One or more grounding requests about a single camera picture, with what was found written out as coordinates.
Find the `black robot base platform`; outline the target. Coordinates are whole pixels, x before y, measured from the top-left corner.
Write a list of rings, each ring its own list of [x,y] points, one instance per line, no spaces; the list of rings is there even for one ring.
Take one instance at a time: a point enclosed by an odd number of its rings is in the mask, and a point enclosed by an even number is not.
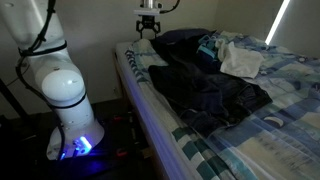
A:
[[[145,145],[133,112],[99,116],[106,134],[87,156],[48,160],[44,144],[53,129],[52,115],[37,114],[22,124],[22,143],[27,145],[23,170],[26,180],[148,180],[152,165],[144,159]]]

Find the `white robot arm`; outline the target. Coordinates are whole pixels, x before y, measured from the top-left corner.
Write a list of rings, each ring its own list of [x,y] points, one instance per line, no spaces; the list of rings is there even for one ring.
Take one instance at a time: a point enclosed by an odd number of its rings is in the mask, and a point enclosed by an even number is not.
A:
[[[96,120],[82,74],[72,62],[55,10],[56,0],[0,0],[0,12],[18,46],[16,74],[21,82],[28,62],[36,87],[25,87],[57,114],[46,155],[50,160],[86,156],[104,137]]]

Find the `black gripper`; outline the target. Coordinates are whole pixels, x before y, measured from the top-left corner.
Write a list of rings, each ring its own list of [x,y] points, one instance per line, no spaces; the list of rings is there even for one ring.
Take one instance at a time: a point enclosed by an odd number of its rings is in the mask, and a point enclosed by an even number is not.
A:
[[[151,29],[155,37],[161,32],[160,23],[155,21],[161,8],[156,0],[141,0],[139,8],[134,11],[134,14],[140,17],[140,20],[136,21],[136,31],[140,39],[143,38],[145,29]]]

